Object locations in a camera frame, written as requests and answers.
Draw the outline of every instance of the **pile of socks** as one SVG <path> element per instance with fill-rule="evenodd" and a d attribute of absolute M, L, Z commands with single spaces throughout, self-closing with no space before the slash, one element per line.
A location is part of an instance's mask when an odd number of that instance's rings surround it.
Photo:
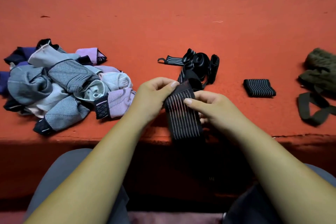
<path fill-rule="evenodd" d="M 103 66 L 107 57 L 98 48 L 65 52 L 50 39 L 36 47 L 18 47 L 0 71 L 4 108 L 39 118 L 34 131 L 50 135 L 83 120 L 95 107 L 97 119 L 123 116 L 135 91 L 128 75 Z"/>

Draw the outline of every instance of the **forearm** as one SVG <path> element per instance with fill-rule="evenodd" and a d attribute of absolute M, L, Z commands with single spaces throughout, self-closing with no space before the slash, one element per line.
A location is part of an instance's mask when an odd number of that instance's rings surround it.
<path fill-rule="evenodd" d="M 126 113 L 25 223 L 105 223 L 144 125 Z"/>
<path fill-rule="evenodd" d="M 334 223 L 336 189 L 252 123 L 237 141 L 285 223 Z"/>

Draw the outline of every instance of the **person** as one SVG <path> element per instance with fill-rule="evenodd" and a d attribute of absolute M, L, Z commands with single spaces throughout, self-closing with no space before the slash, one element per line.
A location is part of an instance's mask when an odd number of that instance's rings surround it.
<path fill-rule="evenodd" d="M 41 180 L 25 223 L 129 223 L 122 182 L 144 127 L 178 82 L 143 83 L 126 114 L 91 149 L 59 157 Z M 307 166 L 248 120 L 225 96 L 195 92 L 185 104 L 242 150 L 261 187 L 232 205 L 223 223 L 336 223 L 336 179 Z"/>

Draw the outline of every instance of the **fingernail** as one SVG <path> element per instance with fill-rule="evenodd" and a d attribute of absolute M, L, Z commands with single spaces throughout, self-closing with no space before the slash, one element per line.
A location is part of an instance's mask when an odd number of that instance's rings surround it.
<path fill-rule="evenodd" d="M 173 82 L 170 86 L 171 86 L 172 88 L 175 88 L 178 84 L 179 84 L 179 82 L 175 81 L 175 82 Z"/>
<path fill-rule="evenodd" d="M 185 103 L 186 105 L 191 105 L 192 100 L 191 100 L 190 98 L 186 98 L 186 99 L 184 99 L 184 103 Z"/>

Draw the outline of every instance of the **gray pants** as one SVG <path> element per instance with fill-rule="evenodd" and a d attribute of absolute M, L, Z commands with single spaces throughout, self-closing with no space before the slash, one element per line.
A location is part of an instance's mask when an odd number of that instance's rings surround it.
<path fill-rule="evenodd" d="M 92 149 L 78 149 L 61 155 L 48 169 L 37 187 L 26 212 L 26 218 L 60 185 L 83 161 Z M 336 178 L 321 168 L 309 166 L 323 179 L 336 187 Z M 130 224 L 126 204 L 128 196 L 124 187 L 111 210 L 107 224 Z M 223 224 L 280 224 L 283 223 L 267 198 L 262 187 L 257 184 L 241 195 L 231 206 Z"/>

